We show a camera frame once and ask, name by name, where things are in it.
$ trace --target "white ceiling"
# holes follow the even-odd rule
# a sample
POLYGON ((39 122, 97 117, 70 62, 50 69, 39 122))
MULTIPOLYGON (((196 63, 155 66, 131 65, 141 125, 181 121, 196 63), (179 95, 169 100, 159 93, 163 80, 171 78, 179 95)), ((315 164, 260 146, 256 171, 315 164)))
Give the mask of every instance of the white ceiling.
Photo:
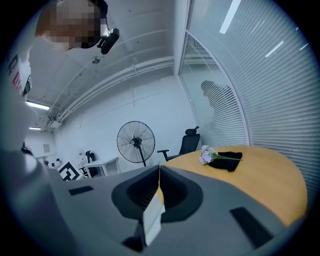
MULTIPOLYGON (((56 117, 92 86, 115 73, 146 61, 173 55, 173 0, 107 0, 109 27, 120 38, 107 55, 90 49, 55 50, 37 38, 30 51, 32 89, 28 100, 51 107, 56 117), (100 57, 98 64, 91 61, 100 57)), ((37 110, 34 126, 44 127, 49 114, 37 110)))

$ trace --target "person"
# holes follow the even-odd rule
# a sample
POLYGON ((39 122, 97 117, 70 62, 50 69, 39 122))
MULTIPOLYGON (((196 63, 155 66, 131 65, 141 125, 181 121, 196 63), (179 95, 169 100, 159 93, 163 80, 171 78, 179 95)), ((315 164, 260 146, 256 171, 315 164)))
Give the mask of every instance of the person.
POLYGON ((34 39, 43 37, 53 48, 63 51, 93 47, 101 38, 101 20, 107 12, 108 5, 103 0, 60 0, 50 1, 32 17, 1 65, 1 120, 6 118, 6 110, 14 111, 1 128, 1 134, 6 135, 0 140, 0 149, 21 148, 35 118, 34 112, 21 104, 12 90, 26 101, 32 88, 29 52, 34 39))
POLYGON ((93 47, 107 10, 104 0, 50 1, 31 18, 0 64, 1 188, 21 230, 53 255, 81 253, 59 211, 47 170, 24 146, 36 117, 25 102, 32 87, 29 51, 36 37, 63 51, 93 47))

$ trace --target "gray surface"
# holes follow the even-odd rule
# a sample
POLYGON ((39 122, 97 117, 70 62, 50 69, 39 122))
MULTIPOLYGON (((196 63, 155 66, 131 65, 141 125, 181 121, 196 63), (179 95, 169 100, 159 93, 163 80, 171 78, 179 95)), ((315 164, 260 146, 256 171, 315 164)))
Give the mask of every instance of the gray surface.
POLYGON ((274 255, 280 249, 287 244, 293 235, 298 231, 301 225, 304 222, 304 217, 296 220, 292 223, 288 228, 285 228, 281 231, 276 237, 274 237, 270 242, 267 242, 263 246, 259 247, 258 249, 252 251, 247 256, 269 256, 274 255))
POLYGON ((273 235, 285 229, 271 211, 236 187, 189 171, 170 169, 200 185, 203 203, 186 221, 163 223, 161 232, 145 252, 154 256, 249 253, 254 247, 229 212, 238 207, 245 207, 273 235))
POLYGON ((120 251, 121 255, 137 254, 120 243, 133 236, 138 222, 121 216, 112 202, 111 192, 119 183, 147 169, 148 167, 143 167, 112 176, 70 181, 63 181, 56 170, 48 170, 60 212, 85 255, 103 255, 120 251), (93 190, 70 195, 69 189, 83 186, 91 186, 93 190))
POLYGON ((20 242, 25 232, 30 241, 34 241, 45 252, 50 251, 51 255, 81 255, 78 243, 56 204, 47 168, 32 155, 21 151, 0 150, 0 155, 0 183, 4 202, 17 221, 13 224, 10 218, 8 221, 4 219, 5 225, 13 224, 7 240, 20 242), (19 239, 15 234, 17 229, 21 229, 17 232, 19 239))
POLYGON ((116 185, 146 169, 148 167, 108 177, 67 182, 62 181, 58 172, 50 170, 53 171, 50 181, 61 214, 85 255, 243 255, 252 252, 253 246, 229 212, 238 207, 245 207, 273 235, 286 230, 272 212, 236 187, 171 168, 201 186, 203 203, 186 221, 163 223, 152 244, 143 253, 136 253, 120 242, 134 234, 137 221, 121 216, 112 202, 111 193, 116 185), (70 195, 68 189, 82 186, 92 186, 94 190, 70 195))

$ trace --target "black cloth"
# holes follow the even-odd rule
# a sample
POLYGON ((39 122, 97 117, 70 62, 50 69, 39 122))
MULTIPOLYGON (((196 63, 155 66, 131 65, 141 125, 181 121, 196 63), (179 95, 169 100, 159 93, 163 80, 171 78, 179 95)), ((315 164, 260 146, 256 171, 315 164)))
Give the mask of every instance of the black cloth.
MULTIPOLYGON (((218 152, 219 156, 227 157, 227 158, 235 158, 241 159, 242 153, 241 152, 218 152)), ((218 169, 226 169, 228 172, 234 172, 237 168, 240 161, 232 160, 232 159, 215 159, 212 162, 208 163, 213 168, 218 169)))

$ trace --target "white blinds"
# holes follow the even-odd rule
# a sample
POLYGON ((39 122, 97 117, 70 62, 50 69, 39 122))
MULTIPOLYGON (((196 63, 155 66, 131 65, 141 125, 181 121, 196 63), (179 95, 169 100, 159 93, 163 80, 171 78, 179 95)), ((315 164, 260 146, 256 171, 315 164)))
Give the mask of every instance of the white blinds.
POLYGON ((235 92, 217 63, 188 35, 181 68, 202 143, 213 147, 248 144, 248 130, 235 92))
POLYGON ((240 1, 220 32, 231 5, 232 0, 194 0, 189 31, 230 78, 251 145, 276 150, 297 165, 310 206, 320 182, 318 63, 300 29, 272 1, 240 1))

